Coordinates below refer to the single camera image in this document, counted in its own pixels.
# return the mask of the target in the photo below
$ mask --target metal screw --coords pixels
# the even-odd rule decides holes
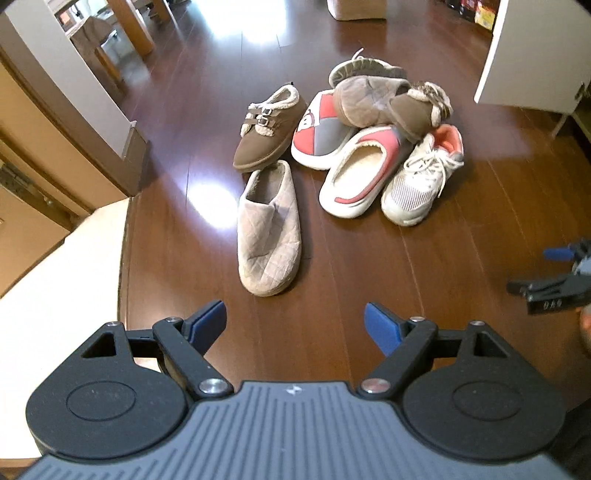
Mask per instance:
[[[392,385],[383,378],[366,378],[361,382],[361,389],[367,393],[384,393]]]
[[[206,394],[218,394],[228,389],[228,382],[221,378],[208,378],[199,384],[199,390]]]

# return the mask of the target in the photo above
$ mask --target brown cloth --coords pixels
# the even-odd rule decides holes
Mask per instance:
[[[95,53],[95,50],[100,48],[109,38],[112,31],[113,27],[107,21],[101,18],[87,17],[69,29],[66,36],[111,98],[115,102],[119,102],[123,99],[123,93]]]

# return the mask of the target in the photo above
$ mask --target wooden floor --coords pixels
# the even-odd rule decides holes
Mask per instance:
[[[154,157],[133,224],[129,327],[222,299],[228,328],[208,359],[234,385],[358,382],[382,359],[362,316],[378,301],[442,328],[485,320],[569,405],[590,396],[591,360],[575,313],[528,317],[505,283],[568,269],[541,253],[591,235],[591,167],[568,128],[549,138],[556,119],[548,114],[474,103],[491,36],[435,0],[394,0],[387,22],[337,22],[326,0],[259,0],[237,11],[243,3],[175,7],[176,25],[151,25],[156,49],[145,65],[124,68],[123,109]],[[235,202],[246,178],[232,168],[246,107],[289,81],[309,101],[361,47],[446,90],[466,166],[429,217],[403,229],[379,202],[358,219],[328,215],[318,203],[326,173],[292,161],[300,270],[287,292],[254,297],[238,277]]]

